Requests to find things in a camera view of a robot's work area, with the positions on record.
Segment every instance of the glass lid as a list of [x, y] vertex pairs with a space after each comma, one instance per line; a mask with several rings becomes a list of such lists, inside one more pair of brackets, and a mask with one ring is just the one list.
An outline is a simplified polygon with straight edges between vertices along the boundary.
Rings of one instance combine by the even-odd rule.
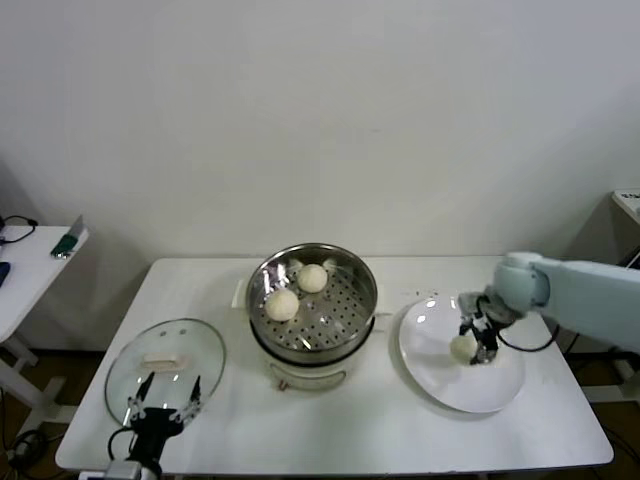
[[154, 373], [142, 408], [181, 409], [198, 377], [204, 404], [215, 391], [224, 370], [224, 341], [211, 325], [191, 318], [169, 320], [145, 330], [115, 359], [105, 382], [105, 400], [111, 416], [128, 425], [129, 397]]

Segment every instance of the white plate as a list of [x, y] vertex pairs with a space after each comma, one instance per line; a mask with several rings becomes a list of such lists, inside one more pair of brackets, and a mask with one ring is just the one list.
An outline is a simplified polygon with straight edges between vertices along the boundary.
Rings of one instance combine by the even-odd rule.
[[460, 327], [456, 299], [440, 293], [413, 305], [400, 325], [400, 353], [416, 382], [440, 402], [466, 412], [496, 412], [524, 383], [522, 355], [500, 345], [488, 365], [456, 361], [449, 353], [449, 342]]

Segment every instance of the white wall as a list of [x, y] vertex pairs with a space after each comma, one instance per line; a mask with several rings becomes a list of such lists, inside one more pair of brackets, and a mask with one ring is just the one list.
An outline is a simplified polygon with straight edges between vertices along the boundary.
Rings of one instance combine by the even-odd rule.
[[23, 332], [105, 347], [163, 256], [616, 259], [638, 18], [631, 0], [2, 2], [0, 211], [93, 229]]

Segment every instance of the floor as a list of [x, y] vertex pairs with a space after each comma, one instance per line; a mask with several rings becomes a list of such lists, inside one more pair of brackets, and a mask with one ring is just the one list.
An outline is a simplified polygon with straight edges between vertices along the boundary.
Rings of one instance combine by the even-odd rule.
[[[39, 353], [38, 355], [40, 362], [36, 367], [25, 368], [23, 370], [24, 376], [39, 388], [44, 388], [49, 379], [55, 375], [63, 375], [68, 379], [72, 379], [65, 384], [59, 396], [59, 401], [66, 404], [78, 404], [100, 364], [101, 356], [98, 354], [55, 354], [51, 352]], [[12, 362], [11, 356], [6, 352], [0, 351], [0, 358], [7, 362]], [[580, 362], [571, 366], [574, 368], [576, 378], [581, 385], [603, 385], [617, 381], [615, 370], [605, 362], [591, 362], [586, 366], [583, 362]], [[5, 395], [5, 399], [6, 424], [4, 429], [7, 442], [10, 443], [15, 437], [19, 426], [27, 417], [28, 409], [11, 395]], [[634, 403], [599, 404], [594, 405], [594, 411], [603, 425], [616, 431], [636, 451], [640, 452], [640, 408], [638, 405]], [[62, 434], [65, 427], [47, 424], [42, 427], [42, 430], [48, 438], [52, 438]], [[59, 440], [51, 442], [48, 445], [45, 456], [28, 471], [32, 477], [40, 479], [60, 472], [54, 460], [58, 443]], [[491, 474], [489, 478], [496, 480], [624, 480], [640, 478], [640, 465], [635, 463], [620, 447], [615, 445], [614, 447], [616, 455], [613, 463], [602, 467], [549, 472], [501, 473]], [[13, 480], [12, 476], [5, 478], [6, 472], [8, 472], [8, 465], [6, 457], [2, 455], [0, 458], [0, 479]], [[61, 473], [56, 478], [57, 480], [66, 480], [67, 478], [75, 478], [75, 475]], [[430, 478], [466, 480], [478, 477], [464, 475]]]

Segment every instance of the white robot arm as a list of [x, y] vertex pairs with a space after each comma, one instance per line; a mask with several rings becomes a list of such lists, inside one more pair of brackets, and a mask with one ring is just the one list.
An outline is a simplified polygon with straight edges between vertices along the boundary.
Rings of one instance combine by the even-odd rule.
[[479, 338], [483, 332], [486, 338], [529, 311], [575, 332], [640, 353], [638, 270], [594, 262], [563, 262], [535, 253], [510, 253], [496, 267], [492, 286], [484, 293], [461, 294], [459, 303], [463, 313], [461, 334], [473, 328], [479, 340], [478, 358], [472, 363], [486, 363], [495, 356], [495, 352], [487, 355], [481, 351], [486, 350]]

